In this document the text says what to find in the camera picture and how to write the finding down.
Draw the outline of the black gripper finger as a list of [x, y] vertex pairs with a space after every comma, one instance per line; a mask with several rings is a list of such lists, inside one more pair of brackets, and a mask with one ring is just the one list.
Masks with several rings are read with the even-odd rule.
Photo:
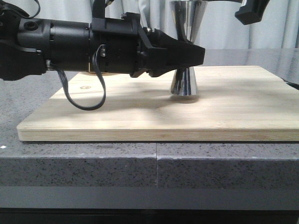
[[235, 13], [235, 17], [243, 24], [260, 22], [269, 0], [247, 0]]

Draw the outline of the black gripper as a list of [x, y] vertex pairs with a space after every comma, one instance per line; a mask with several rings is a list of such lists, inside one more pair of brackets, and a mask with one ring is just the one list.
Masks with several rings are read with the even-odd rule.
[[90, 26], [90, 70], [159, 77], [171, 70], [202, 65], [205, 49], [176, 40], [161, 30], [146, 33], [141, 16], [127, 12], [120, 19], [93, 12]]

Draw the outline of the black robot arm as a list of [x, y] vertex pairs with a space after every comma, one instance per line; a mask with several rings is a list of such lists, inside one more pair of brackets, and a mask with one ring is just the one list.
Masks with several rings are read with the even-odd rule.
[[99, 68], [107, 73], [159, 77], [171, 70], [201, 65], [205, 49], [176, 40], [140, 24], [140, 15], [107, 18], [105, 3], [93, 4], [91, 23], [29, 18], [17, 6], [0, 3], [0, 77], [6, 81], [41, 75], [50, 64], [65, 71], [93, 71], [100, 45]]

